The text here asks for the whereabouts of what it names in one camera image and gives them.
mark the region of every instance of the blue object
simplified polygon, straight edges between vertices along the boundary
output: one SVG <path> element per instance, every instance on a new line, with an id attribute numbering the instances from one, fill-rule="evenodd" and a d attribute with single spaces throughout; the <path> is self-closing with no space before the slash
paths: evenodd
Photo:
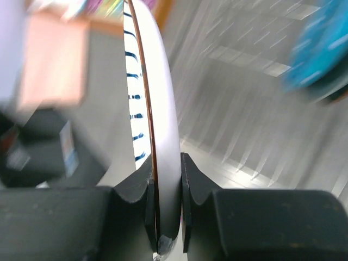
<path id="1" fill-rule="evenodd" d="M 322 78 L 348 53 L 348 0 L 322 0 L 293 48 L 285 91 L 306 88 Z"/>

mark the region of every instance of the white paper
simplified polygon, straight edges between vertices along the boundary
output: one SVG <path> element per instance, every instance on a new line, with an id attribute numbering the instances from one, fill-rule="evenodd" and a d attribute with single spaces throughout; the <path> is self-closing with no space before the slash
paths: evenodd
<path id="1" fill-rule="evenodd" d="M 11 100 L 24 60 L 24 0 L 0 0 L 0 103 Z"/>

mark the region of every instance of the blurred background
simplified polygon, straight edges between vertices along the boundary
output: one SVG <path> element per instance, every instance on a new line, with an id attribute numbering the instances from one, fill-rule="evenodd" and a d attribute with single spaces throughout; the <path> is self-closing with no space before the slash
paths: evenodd
<path id="1" fill-rule="evenodd" d="M 281 90 L 291 48 L 320 8 L 314 0 L 175 0 L 162 32 L 181 148 L 221 187 L 320 189 L 348 207 L 347 101 L 310 104 Z M 124 51 L 121 38 L 92 30 L 86 98 L 64 110 L 110 163 L 100 185 L 135 170 Z M 181 247 L 170 260 L 185 260 Z"/>

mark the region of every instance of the white disc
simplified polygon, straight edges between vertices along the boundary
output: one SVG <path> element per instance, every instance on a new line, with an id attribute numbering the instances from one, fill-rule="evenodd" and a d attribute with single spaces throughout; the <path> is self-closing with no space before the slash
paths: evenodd
<path id="1" fill-rule="evenodd" d="M 160 31 L 150 10 L 141 0 L 132 0 L 134 10 L 125 1 L 123 28 L 125 31 L 125 51 L 129 109 L 135 156 L 139 153 L 152 153 L 155 157 L 154 177 L 158 186 L 157 226 L 160 237 L 175 239 L 179 230 L 181 216 L 181 159 L 178 122 L 173 95 L 168 60 Z M 134 21 L 138 22 L 139 31 Z M 141 64 L 144 54 L 145 66 Z M 146 77 L 150 102 L 146 103 Z M 150 115 L 144 106 L 150 106 Z M 139 124 L 132 115 L 141 116 Z M 150 118 L 152 126 L 147 124 Z M 137 135 L 143 133 L 144 142 Z M 151 151 L 150 141 L 153 135 Z"/>

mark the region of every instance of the gray floor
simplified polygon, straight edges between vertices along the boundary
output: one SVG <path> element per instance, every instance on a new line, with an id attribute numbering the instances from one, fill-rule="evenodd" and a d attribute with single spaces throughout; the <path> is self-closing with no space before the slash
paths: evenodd
<path id="1" fill-rule="evenodd" d="M 317 188 L 347 204 L 347 101 L 323 107 L 281 91 L 318 9 L 295 1 L 176 1 L 163 36 L 182 150 L 225 188 Z M 135 169 L 123 52 L 121 39 L 91 33 L 88 96 L 69 111 L 111 162 L 107 185 Z M 177 247 L 172 260 L 185 258 Z"/>

